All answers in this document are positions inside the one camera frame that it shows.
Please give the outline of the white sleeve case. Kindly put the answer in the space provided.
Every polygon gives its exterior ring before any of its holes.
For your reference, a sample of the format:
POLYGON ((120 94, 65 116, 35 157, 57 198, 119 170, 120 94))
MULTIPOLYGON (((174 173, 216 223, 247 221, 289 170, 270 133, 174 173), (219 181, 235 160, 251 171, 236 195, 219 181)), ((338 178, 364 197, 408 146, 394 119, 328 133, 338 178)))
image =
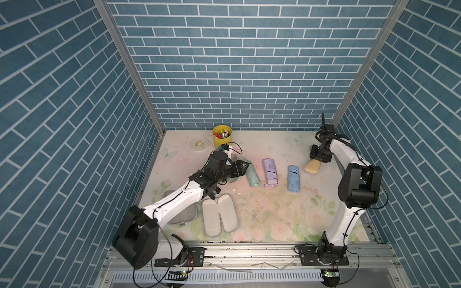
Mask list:
POLYGON ((304 171, 311 175, 316 175, 319 173, 322 162, 316 159, 311 158, 304 167, 304 171))

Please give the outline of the mint green umbrella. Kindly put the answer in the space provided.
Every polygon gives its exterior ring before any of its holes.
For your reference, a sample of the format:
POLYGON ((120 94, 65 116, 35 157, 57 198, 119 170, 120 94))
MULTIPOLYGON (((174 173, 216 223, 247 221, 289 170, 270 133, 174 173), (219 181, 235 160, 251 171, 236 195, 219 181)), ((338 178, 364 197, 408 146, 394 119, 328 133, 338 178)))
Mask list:
POLYGON ((261 184, 261 180, 256 172, 254 164, 250 160, 245 160, 249 164, 246 170, 246 177, 251 187, 257 187, 261 184))

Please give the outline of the grey sleeve back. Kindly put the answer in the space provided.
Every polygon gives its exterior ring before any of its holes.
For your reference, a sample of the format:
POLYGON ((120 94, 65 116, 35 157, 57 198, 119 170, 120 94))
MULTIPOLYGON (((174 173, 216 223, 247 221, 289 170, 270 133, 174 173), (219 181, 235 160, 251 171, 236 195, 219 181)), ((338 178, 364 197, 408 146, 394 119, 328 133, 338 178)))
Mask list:
POLYGON ((244 176, 249 168, 249 163, 237 157, 236 154, 231 154, 232 168, 228 182, 235 182, 240 176, 244 176))

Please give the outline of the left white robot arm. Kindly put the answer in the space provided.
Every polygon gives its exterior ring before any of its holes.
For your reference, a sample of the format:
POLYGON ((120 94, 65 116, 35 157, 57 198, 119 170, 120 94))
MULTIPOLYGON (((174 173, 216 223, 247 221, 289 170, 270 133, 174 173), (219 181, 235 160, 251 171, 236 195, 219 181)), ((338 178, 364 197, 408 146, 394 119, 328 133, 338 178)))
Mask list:
POLYGON ((203 168, 179 189, 154 204, 130 207, 112 245, 136 270, 155 259, 168 259, 171 266, 182 265, 188 245, 179 236, 168 236, 163 227, 203 198, 215 198, 220 193, 219 184, 244 176, 249 166, 242 160, 233 162, 227 152, 212 152, 203 168))

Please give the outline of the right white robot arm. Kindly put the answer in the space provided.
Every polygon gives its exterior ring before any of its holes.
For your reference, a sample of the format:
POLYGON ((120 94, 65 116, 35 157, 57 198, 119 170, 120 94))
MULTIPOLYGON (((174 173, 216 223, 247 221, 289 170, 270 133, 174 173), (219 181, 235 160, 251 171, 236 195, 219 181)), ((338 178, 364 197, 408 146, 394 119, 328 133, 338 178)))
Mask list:
POLYGON ((332 124, 322 124, 315 138, 320 144, 311 147, 310 161, 304 170, 316 175, 321 164, 333 158, 337 158, 338 167, 343 169, 337 190, 340 205, 318 242, 317 254, 341 258, 347 250, 349 232, 360 216, 378 201, 382 169, 364 160, 347 136, 336 133, 332 124))

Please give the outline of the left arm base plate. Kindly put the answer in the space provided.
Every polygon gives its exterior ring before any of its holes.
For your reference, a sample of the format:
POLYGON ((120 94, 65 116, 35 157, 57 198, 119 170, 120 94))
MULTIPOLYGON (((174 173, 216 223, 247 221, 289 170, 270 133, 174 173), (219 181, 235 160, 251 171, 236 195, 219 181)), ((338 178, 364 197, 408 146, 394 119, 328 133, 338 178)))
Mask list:
POLYGON ((183 248, 180 254, 171 260, 171 258, 156 259, 155 267, 202 267, 204 263, 206 249, 204 247, 183 248))

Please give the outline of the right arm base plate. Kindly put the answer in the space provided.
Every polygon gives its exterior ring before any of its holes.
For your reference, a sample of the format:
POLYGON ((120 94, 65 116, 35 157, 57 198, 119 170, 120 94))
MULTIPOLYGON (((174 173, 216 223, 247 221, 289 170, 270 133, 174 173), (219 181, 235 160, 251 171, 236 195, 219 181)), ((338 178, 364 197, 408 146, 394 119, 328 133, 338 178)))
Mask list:
POLYGON ((348 266, 349 259, 346 255, 325 252, 320 254, 318 247, 313 244, 301 244, 294 247, 294 252, 299 255, 302 266, 348 266))

